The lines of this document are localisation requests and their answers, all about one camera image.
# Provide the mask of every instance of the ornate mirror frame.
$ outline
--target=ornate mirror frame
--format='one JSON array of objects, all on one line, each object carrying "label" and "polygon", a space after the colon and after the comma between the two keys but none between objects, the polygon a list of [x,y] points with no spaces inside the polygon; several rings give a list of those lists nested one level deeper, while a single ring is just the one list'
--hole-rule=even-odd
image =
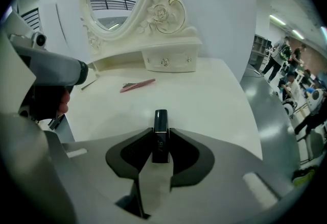
[{"label": "ornate mirror frame", "polygon": [[196,70],[202,43],[196,29],[188,25],[181,0],[137,0],[130,16],[115,31],[105,30],[95,22],[89,0],[80,0],[80,6],[93,61],[142,52],[148,70]]}]

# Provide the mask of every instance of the ceiling light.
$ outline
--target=ceiling light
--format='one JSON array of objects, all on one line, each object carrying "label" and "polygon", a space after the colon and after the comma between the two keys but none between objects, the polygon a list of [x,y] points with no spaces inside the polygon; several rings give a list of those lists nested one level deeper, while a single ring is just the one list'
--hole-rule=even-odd
[{"label": "ceiling light", "polygon": [[296,34],[301,40],[304,39],[304,37],[297,30],[293,30],[293,33]]},{"label": "ceiling light", "polygon": [[325,36],[325,40],[327,41],[327,29],[326,29],[326,27],[322,26],[321,30],[322,30],[323,35]]},{"label": "ceiling light", "polygon": [[276,16],[273,16],[272,14],[269,15],[270,18],[274,19],[275,21],[277,21],[278,23],[282,24],[282,25],[286,25],[286,23],[284,23],[282,20],[279,20]]},{"label": "ceiling light", "polygon": [[110,27],[108,30],[111,30],[111,29],[113,29],[113,28],[115,28],[117,26],[119,26],[119,23],[116,23],[114,26]]}]

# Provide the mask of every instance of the metal railing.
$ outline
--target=metal railing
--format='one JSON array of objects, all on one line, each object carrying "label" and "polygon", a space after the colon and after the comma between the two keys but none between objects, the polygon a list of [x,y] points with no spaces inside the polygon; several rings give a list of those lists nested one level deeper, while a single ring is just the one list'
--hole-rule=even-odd
[{"label": "metal railing", "polygon": [[133,10],[135,1],[131,0],[90,0],[92,10]]},{"label": "metal railing", "polygon": [[35,8],[31,11],[28,11],[25,14],[22,14],[21,17],[34,30],[39,28],[39,9],[38,8]]}]

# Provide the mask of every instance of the white vanity table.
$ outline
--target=white vanity table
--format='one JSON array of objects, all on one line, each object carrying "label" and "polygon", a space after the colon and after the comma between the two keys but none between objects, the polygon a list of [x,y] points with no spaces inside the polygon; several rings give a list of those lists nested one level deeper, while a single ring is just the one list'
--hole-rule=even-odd
[{"label": "white vanity table", "polygon": [[[152,78],[152,84],[120,93],[124,83]],[[153,72],[137,64],[104,71],[83,91],[73,92],[68,106],[76,141],[153,127],[154,111],[167,109],[169,127],[237,144],[262,159],[247,98],[219,59],[198,58],[196,72]]]}]

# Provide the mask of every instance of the white platform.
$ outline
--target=white platform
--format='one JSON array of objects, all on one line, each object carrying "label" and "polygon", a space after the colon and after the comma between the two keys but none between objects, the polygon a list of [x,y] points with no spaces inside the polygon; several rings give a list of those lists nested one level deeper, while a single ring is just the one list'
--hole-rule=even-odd
[{"label": "white platform", "polygon": [[[124,83],[152,78],[156,82],[120,93]],[[220,59],[199,58],[197,71],[187,73],[147,71],[136,64],[117,67],[73,93],[68,106],[67,120],[76,141],[153,127],[155,110],[167,109],[169,127],[237,144],[262,159],[250,105]]]}]

